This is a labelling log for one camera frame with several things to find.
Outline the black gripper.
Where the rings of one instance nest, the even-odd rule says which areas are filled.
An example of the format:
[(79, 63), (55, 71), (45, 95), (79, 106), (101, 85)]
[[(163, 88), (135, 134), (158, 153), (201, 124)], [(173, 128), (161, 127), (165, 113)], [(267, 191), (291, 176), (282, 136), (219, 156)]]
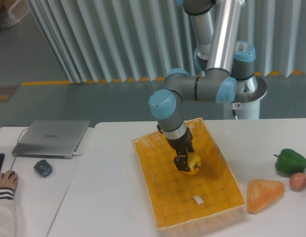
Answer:
[(176, 157), (174, 157), (174, 164), (178, 171), (190, 172), (188, 163), (188, 152), (193, 153), (194, 148), (192, 145), (192, 133), (189, 128), (186, 132), (177, 139), (166, 139), (171, 148), (176, 151)]

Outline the person's hand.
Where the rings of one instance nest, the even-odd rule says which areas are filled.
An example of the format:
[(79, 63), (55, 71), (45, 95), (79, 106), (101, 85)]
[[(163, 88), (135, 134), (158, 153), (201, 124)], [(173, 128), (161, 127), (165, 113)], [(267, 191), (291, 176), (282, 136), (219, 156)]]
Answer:
[(18, 184), (18, 177), (8, 178), (12, 170), (8, 170), (6, 173), (0, 173), (0, 189), (10, 189), (15, 191)]

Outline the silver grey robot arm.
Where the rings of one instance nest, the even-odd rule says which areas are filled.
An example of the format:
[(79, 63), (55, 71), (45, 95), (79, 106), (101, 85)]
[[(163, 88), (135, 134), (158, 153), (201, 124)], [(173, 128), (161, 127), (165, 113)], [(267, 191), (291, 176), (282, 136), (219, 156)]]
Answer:
[(182, 102), (195, 100), (232, 103), (237, 80), (232, 75), (236, 34), (244, 0), (184, 0), (182, 7), (190, 17), (195, 33), (196, 60), (204, 76), (190, 76), (180, 68), (172, 69), (164, 88), (149, 98), (149, 107), (158, 130), (176, 152), (178, 171), (190, 172), (193, 136), (182, 116)]

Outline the striped white sleeve forearm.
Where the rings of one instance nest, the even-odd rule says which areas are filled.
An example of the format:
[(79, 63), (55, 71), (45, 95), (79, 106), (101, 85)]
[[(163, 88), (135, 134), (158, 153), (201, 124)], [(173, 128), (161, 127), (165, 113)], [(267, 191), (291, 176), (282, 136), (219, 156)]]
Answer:
[(0, 188), (0, 237), (14, 237), (15, 235), (14, 191), (11, 188)]

